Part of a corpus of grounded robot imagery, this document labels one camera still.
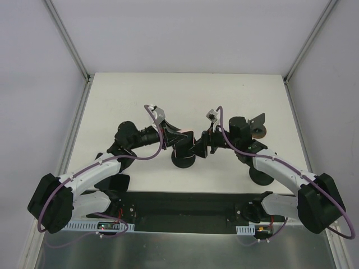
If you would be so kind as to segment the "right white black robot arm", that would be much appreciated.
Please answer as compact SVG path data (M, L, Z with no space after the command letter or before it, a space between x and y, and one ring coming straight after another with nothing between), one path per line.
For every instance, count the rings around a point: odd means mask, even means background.
M244 205L241 210L244 219L258 224L278 215L297 219L307 230L319 234L344 215L346 209L331 176L300 170L281 159L252 138L250 126L243 117L231 118L229 131L224 130L215 111L210 111L207 118L211 125L191 148L195 155L206 158L218 148L231 149L240 162L249 166L253 182L268 185L276 180L293 194L262 193Z

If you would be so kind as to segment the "black clamp phone stand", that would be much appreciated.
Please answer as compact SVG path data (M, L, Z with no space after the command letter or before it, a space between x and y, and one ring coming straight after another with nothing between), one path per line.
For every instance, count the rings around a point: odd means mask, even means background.
M195 163L195 160L196 160L195 155L192 155L190 157L180 158L180 157L176 157L174 151L171 154L171 161L173 165L181 169L187 169L191 167Z

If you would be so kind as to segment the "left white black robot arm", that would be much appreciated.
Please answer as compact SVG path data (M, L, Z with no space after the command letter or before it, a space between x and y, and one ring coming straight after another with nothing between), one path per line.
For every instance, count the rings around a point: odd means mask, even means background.
M38 231L57 233L79 215L101 213L107 218L115 217L118 200L105 190L81 195L105 179L118 178L134 160L139 160L134 149L157 143L159 150L165 150L185 142L194 142L194 132L174 127L166 120L142 130L131 121L122 122L114 143L88 166L57 177L49 173L41 178L27 206L38 221Z

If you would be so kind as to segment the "black phone pink case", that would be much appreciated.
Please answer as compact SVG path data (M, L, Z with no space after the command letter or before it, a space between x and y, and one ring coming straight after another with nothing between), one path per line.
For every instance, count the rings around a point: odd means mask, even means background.
M194 156L191 150L195 143L193 130L182 132L182 134L186 135L186 137L172 147L172 156L176 159L186 159Z

